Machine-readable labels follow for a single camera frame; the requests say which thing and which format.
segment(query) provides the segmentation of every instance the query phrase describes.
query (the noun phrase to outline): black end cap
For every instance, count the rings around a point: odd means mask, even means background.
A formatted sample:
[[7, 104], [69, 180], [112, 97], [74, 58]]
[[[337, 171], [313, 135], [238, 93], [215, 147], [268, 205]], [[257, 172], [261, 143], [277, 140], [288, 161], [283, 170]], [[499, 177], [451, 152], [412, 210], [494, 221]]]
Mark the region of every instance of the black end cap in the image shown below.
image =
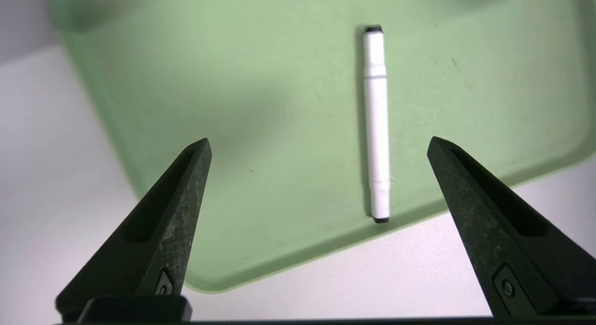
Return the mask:
[[375, 26], [368, 26], [366, 28], [366, 30], [364, 30], [364, 33], [372, 33], [372, 32], [383, 32], [381, 25], [375, 25]]

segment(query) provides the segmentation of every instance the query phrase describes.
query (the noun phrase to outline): black screw head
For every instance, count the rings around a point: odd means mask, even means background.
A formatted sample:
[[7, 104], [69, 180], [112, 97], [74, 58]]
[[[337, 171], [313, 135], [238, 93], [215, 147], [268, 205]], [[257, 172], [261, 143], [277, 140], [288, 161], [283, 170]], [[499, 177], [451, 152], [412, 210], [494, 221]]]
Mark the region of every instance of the black screw head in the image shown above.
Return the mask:
[[505, 294], [505, 296], [508, 296], [508, 297], [515, 296], [515, 289], [513, 288], [513, 285], [511, 284], [511, 282], [509, 282], [508, 280], [503, 281], [502, 288], [503, 288], [503, 293]]

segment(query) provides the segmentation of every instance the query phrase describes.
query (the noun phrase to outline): green tray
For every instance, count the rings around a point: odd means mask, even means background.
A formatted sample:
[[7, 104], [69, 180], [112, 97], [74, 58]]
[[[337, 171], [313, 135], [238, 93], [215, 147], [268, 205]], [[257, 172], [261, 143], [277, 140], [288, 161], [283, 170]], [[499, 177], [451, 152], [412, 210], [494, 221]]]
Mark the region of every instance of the green tray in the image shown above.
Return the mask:
[[[594, 0], [49, 0], [136, 194], [213, 162], [187, 285], [216, 293], [446, 206], [433, 135], [509, 185], [589, 156]], [[392, 219], [368, 213], [360, 33], [385, 30]]]

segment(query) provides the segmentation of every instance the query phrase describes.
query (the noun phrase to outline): gray background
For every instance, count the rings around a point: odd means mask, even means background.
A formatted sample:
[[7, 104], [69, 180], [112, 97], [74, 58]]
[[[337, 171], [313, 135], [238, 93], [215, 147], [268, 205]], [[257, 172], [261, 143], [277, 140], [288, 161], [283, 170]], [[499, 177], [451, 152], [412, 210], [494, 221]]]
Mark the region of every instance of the gray background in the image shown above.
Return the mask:
[[[596, 158], [516, 188], [596, 255]], [[0, 323], [60, 321], [54, 298], [136, 199], [57, 45], [43, 0], [0, 0]], [[448, 214], [220, 295], [193, 319], [489, 315]]]

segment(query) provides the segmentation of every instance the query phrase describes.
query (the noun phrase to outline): white cylindrical object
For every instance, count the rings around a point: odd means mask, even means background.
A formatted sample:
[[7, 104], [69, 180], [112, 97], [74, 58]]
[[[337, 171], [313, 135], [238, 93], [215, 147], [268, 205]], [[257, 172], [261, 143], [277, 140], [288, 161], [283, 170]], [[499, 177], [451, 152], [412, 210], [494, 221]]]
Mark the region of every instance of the white cylindrical object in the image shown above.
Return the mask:
[[364, 32], [364, 98], [366, 99], [366, 138], [368, 178], [372, 217], [377, 223], [389, 221], [389, 119], [387, 112], [387, 68], [381, 26]]

